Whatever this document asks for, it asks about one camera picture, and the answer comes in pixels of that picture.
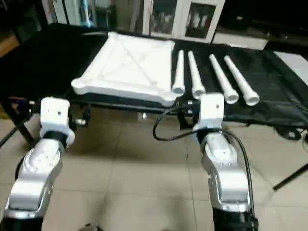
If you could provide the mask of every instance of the cabinet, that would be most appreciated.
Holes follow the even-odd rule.
[[[144,0],[143,34],[210,43],[225,0]]]

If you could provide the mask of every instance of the table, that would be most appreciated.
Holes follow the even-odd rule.
[[[95,29],[53,24],[0,60],[0,103],[15,124],[21,121],[7,101],[9,96],[37,100],[46,96],[68,99],[72,103],[162,113],[158,103],[113,97],[107,95],[76,95],[70,82],[80,77],[96,53],[107,40],[106,32]],[[172,54],[172,81],[175,75],[177,53],[185,51],[185,85],[191,89],[187,51],[194,52],[199,72],[207,92],[220,92],[220,86],[208,56],[213,53],[232,86],[240,92],[234,78],[223,62],[228,54],[261,102],[249,107],[242,97],[234,105],[225,104],[226,121],[247,124],[308,128],[308,86],[273,52],[233,48],[225,45],[204,44],[174,40]],[[180,102],[193,100],[187,90]],[[28,140],[32,137],[25,127],[20,132]]]

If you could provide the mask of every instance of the black wire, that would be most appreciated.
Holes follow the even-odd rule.
[[[175,112],[184,108],[188,107],[187,105],[185,106],[176,106],[176,107],[172,107],[169,109],[166,109],[160,116],[159,118],[157,118],[157,120],[154,123],[153,126],[153,136],[156,140],[158,141],[174,141],[174,140],[178,140],[180,138],[189,136],[191,134],[195,134],[201,130],[203,131],[208,131],[208,132],[222,132],[223,134],[232,136],[234,139],[236,139],[236,141],[238,142],[238,144],[240,145],[240,149],[242,150],[243,156],[244,156],[244,162],[245,162],[245,168],[246,168],[246,172],[247,172],[247,181],[248,181],[248,190],[249,190],[249,198],[250,198],[250,203],[251,203],[251,214],[252,217],[255,218],[255,206],[254,206],[254,197],[253,197],[253,188],[252,188],[252,180],[251,180],[251,172],[250,172],[250,167],[249,167],[249,160],[247,157],[247,153],[246,153],[246,149],[243,145],[243,143],[241,142],[240,138],[238,138],[234,133],[230,132],[230,131],[226,131],[223,130],[221,128],[202,128],[202,129],[198,129],[198,130],[194,130],[194,131],[189,131],[183,134],[180,134],[178,136],[174,136],[174,137],[170,137],[170,138],[161,138],[158,137],[156,135],[156,128],[159,124],[159,122],[169,113],[171,112]]]

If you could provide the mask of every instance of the white plastic tube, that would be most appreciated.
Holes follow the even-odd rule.
[[[229,80],[225,76],[225,73],[223,73],[219,63],[217,62],[215,55],[213,54],[210,55],[210,61],[216,73],[217,79],[220,83],[220,86],[223,90],[225,101],[228,104],[236,103],[239,100],[239,95],[236,92],[236,90],[234,90],[233,87],[231,86]]]
[[[248,106],[254,106],[260,101],[260,96],[252,90],[251,86],[249,83],[246,81],[244,76],[241,74],[239,69],[234,65],[232,62],[231,58],[227,55],[224,57],[224,60],[229,67],[230,71],[232,72],[237,84],[239,85],[243,96],[244,100],[246,101],[246,104]]]
[[[200,74],[198,71],[196,60],[194,59],[193,52],[188,52],[189,66],[192,76],[192,95],[195,99],[200,99],[201,95],[205,93],[205,88],[201,82]]]
[[[180,50],[178,54],[177,70],[175,72],[174,84],[172,86],[172,91],[178,96],[185,93],[184,85],[184,51]]]

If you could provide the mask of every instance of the floor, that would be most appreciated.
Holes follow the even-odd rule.
[[[62,157],[64,168],[43,230],[77,231],[86,223],[99,224],[105,231],[213,230],[199,145],[193,137],[158,142],[152,137],[153,122],[153,115],[140,122],[136,113],[94,109],[89,127],[77,130],[75,143]],[[27,126],[38,135],[38,117]],[[272,128],[225,126],[242,139],[249,155],[259,230],[305,229],[308,174],[278,192],[271,188],[308,162],[308,147],[283,140]],[[0,135],[12,127],[10,121],[0,120]],[[173,117],[159,130],[161,136],[178,132]],[[1,212],[26,150],[19,133],[0,150]]]

